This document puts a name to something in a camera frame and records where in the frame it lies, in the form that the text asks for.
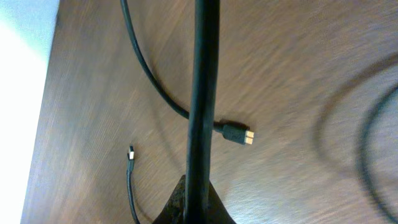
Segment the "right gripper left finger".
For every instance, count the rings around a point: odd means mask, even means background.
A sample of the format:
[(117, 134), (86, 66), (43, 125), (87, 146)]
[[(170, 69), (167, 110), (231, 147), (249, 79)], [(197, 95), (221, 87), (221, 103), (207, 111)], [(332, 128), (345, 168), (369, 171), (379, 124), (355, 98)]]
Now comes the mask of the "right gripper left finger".
[(153, 224), (183, 224), (185, 205), (185, 175), (182, 175), (167, 203)]

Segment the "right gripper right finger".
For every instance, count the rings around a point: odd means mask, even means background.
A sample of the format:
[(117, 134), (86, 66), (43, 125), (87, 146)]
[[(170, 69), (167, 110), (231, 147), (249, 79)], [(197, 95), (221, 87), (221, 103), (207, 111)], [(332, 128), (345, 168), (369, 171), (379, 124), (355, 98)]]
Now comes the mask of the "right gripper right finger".
[(209, 182), (206, 224), (236, 224)]

